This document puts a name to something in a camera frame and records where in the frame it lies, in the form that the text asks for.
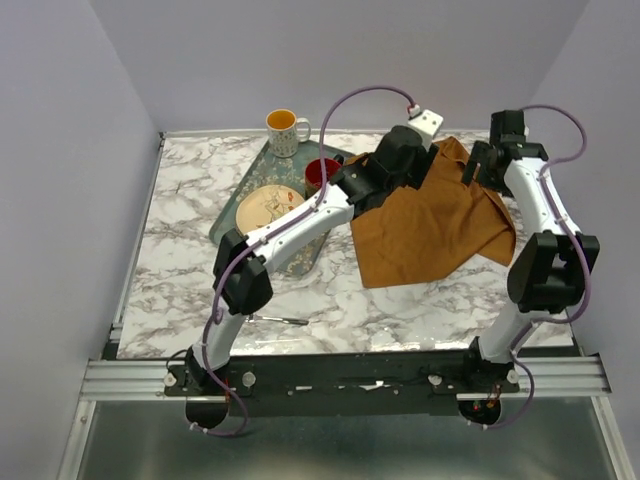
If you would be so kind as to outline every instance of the patterned mug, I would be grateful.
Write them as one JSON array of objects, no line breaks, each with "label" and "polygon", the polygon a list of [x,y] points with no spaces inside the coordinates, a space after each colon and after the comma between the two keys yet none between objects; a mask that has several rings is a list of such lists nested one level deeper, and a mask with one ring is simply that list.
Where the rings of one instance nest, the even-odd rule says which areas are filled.
[{"label": "patterned mug", "polygon": [[[306,129],[304,134],[298,133],[298,127]],[[298,142],[306,142],[311,136],[311,125],[306,118],[296,118],[291,110],[274,110],[267,115],[269,130],[269,146],[276,157],[293,157],[298,151]]]}]

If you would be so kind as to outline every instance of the dark gray floor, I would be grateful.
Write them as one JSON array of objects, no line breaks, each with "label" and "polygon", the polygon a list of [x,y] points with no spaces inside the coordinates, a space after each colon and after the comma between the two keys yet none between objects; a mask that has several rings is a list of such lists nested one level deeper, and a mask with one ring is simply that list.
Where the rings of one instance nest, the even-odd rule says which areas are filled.
[{"label": "dark gray floor", "polygon": [[[519,402],[506,405],[506,413]],[[100,405],[81,478],[614,479],[588,399],[537,399],[512,427],[457,417],[254,419],[231,440],[190,432],[180,403]]]}]

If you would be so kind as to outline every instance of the bolt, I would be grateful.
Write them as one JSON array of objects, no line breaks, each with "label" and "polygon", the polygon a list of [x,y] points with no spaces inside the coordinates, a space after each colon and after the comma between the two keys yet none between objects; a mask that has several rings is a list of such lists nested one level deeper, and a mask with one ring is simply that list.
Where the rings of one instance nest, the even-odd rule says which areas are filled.
[{"label": "bolt", "polygon": [[427,379],[429,380],[429,383],[434,387],[437,387],[442,383],[442,377],[440,375],[429,375]]},{"label": "bolt", "polygon": [[514,369],[511,369],[507,372],[507,382],[517,385],[518,380],[520,380],[520,375]]},{"label": "bolt", "polygon": [[173,387],[176,383],[178,383],[178,380],[173,376],[172,373],[167,373],[164,376],[162,383],[164,383],[165,387]]},{"label": "bolt", "polygon": [[249,388],[249,387],[253,387],[256,383],[256,376],[253,374],[253,372],[244,372],[244,374],[242,375],[242,384]]}]

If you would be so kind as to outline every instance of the folded cloth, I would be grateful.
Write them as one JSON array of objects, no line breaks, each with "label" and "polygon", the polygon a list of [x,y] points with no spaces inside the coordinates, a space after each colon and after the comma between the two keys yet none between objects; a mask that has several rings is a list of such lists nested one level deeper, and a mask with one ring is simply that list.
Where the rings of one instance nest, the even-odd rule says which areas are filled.
[{"label": "folded cloth", "polygon": [[460,182],[469,154],[455,138],[440,151],[419,190],[398,188],[380,208],[351,222],[367,288],[445,278],[475,253],[509,265],[516,233],[500,196]]}]

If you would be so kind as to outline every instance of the red mug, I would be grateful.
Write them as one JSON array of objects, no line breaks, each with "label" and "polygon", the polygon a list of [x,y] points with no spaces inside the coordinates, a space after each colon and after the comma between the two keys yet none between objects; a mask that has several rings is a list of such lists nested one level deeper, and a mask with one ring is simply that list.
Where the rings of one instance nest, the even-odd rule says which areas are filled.
[{"label": "red mug", "polygon": [[[324,164],[327,167],[327,181],[342,168],[344,163],[344,157],[342,155],[336,155],[334,158],[325,158]],[[305,198],[311,197],[314,193],[320,190],[322,186],[322,169],[320,165],[320,159],[316,158],[312,160],[307,168],[304,170],[304,193]]]}]

